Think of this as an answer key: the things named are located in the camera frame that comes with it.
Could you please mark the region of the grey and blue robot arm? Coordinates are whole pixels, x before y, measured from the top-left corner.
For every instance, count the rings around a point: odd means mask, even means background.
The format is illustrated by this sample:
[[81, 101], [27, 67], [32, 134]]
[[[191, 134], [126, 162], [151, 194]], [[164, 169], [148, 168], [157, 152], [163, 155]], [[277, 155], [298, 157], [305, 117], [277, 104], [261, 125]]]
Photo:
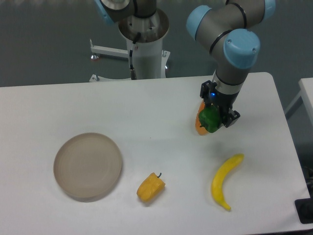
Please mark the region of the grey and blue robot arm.
[[[156, 1], [98, 0], [95, 4], [106, 23], [118, 25], [127, 42], [131, 79], [160, 78], [169, 19]], [[260, 50], [260, 40], [249, 28], [271, 17], [275, 8], [273, 0], [227, 0], [220, 9], [201, 5], [188, 16], [188, 33], [217, 62], [213, 78], [201, 85], [202, 103], [195, 121], [200, 135], [229, 127], [240, 117], [233, 103]]]

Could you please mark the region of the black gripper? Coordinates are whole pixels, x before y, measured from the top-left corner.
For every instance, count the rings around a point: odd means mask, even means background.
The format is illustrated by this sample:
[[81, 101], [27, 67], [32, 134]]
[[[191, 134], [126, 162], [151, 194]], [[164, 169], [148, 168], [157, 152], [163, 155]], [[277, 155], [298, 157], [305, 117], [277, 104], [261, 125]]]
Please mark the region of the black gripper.
[[211, 82], [210, 80], [201, 84], [200, 97], [204, 103], [213, 104], [223, 113], [222, 124], [225, 128], [230, 127], [240, 118], [240, 113], [232, 110], [232, 106], [241, 87], [242, 84], [227, 85], [221, 81]]

